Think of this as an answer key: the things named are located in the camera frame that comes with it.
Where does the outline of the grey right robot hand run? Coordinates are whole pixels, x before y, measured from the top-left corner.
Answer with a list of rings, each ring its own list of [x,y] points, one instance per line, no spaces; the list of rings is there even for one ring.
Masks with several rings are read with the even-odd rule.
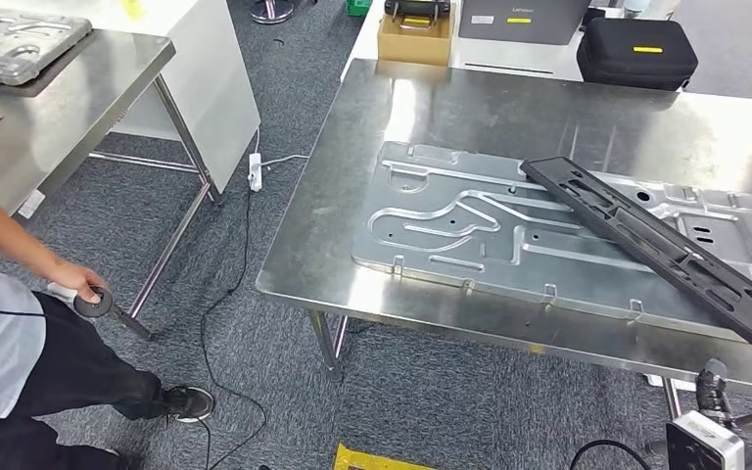
[[[733,430],[735,419],[726,393],[728,369],[720,360],[711,358],[695,380],[698,411],[717,424]]]

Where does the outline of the person's left hand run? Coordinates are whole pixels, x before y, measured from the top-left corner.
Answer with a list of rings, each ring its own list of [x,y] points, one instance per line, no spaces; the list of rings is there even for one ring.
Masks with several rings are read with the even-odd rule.
[[[105,281],[91,269],[57,259],[47,278],[65,288],[75,290],[78,296],[91,304],[101,301],[94,287],[106,288]]]

